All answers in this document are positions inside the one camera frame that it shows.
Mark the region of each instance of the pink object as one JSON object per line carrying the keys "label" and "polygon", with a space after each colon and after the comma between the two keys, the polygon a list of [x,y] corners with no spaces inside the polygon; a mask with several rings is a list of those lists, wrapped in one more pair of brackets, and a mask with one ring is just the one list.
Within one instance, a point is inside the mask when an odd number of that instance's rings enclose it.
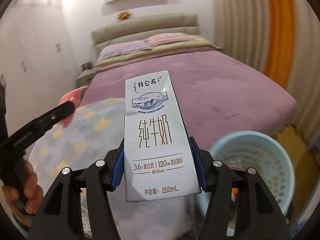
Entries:
{"label": "pink object", "polygon": [[146,40],[151,47],[156,47],[181,41],[194,41],[195,39],[185,33],[162,33],[153,35]]}
{"label": "pink object", "polygon": [[111,44],[105,47],[98,57],[100,59],[107,59],[114,56],[126,55],[133,52],[151,49],[149,43],[146,40],[129,41],[117,44]]}
{"label": "pink object", "polygon": [[[81,102],[81,94],[82,94],[82,90],[83,87],[80,87],[76,90],[73,90],[69,93],[66,93],[59,101],[59,105],[67,102],[67,101],[71,101],[75,107],[75,109],[77,109],[80,105]],[[74,114],[69,115],[68,117],[66,117],[65,119],[63,119],[60,123],[63,125],[63,127],[67,127],[69,126],[69,124],[72,121]]]}
{"label": "pink object", "polygon": [[126,79],[163,70],[169,71],[189,136],[204,150],[235,131],[272,136],[297,113],[296,101],[278,84],[212,50],[151,58],[97,73],[81,105],[124,98]]}

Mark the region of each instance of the light blue basket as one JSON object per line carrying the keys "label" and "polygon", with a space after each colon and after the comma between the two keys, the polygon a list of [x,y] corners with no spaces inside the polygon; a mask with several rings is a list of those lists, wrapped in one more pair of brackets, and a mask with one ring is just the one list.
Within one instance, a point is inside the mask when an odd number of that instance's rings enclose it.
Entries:
{"label": "light blue basket", "polygon": [[[287,152],[277,141],[263,133],[240,131],[218,140],[209,152],[214,160],[220,160],[230,168],[242,171],[255,168],[286,215],[293,197],[295,174]],[[209,193],[197,195],[203,216],[207,212],[209,198]],[[235,222],[229,222],[227,236],[234,234],[234,227]]]}

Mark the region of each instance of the floor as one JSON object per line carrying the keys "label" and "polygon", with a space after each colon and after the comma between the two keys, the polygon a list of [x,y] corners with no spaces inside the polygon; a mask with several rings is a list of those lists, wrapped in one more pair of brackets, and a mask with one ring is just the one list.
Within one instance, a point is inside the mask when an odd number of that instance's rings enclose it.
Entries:
{"label": "floor", "polygon": [[293,222],[307,203],[320,175],[320,169],[313,153],[308,152],[308,145],[300,133],[292,126],[286,127],[275,139],[282,145],[291,158],[296,187],[293,195]]}

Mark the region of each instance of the human hand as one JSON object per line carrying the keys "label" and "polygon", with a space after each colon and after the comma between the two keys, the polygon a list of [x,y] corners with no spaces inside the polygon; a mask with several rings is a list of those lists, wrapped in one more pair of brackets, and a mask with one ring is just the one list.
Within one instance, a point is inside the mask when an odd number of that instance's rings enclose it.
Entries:
{"label": "human hand", "polygon": [[[38,185],[38,177],[33,172],[33,167],[30,162],[24,162],[24,169],[28,175],[26,183],[24,185],[24,195],[28,199],[25,210],[29,214],[35,214],[42,202],[43,199],[43,190]],[[17,206],[15,205],[15,201],[19,199],[19,192],[16,188],[11,186],[3,186],[2,191],[4,193],[4,198],[9,206],[11,212],[16,216],[16,218],[25,226],[31,226],[31,220],[23,215]]]}

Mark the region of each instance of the bed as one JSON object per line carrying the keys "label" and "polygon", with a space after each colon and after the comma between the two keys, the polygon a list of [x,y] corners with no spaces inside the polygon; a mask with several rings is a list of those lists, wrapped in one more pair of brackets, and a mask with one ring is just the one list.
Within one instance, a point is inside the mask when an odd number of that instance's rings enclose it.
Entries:
{"label": "bed", "polygon": [[[188,134],[204,150],[238,130],[272,136],[295,117],[296,101],[285,90],[199,36],[196,14],[116,22],[94,30],[92,39],[98,56],[111,44],[161,33],[186,33],[193,35],[194,41],[99,59],[97,74],[71,125],[65,129],[57,125],[37,141],[29,160],[45,192],[63,167],[86,168],[121,142],[124,87],[129,78],[168,70]],[[176,239],[194,229],[192,196],[126,203],[123,183],[108,196],[123,239]]]}
{"label": "bed", "polygon": [[[99,28],[92,37],[98,54],[108,44],[173,32],[199,34],[197,15],[134,18]],[[93,79],[82,105],[123,98],[126,79],[168,70],[188,133],[203,149],[237,130],[255,130],[271,136],[281,131],[295,117],[296,101],[272,80],[217,48],[204,43],[181,52],[179,47],[135,59],[122,57],[118,65],[113,59],[109,65],[98,67],[101,72]]]}

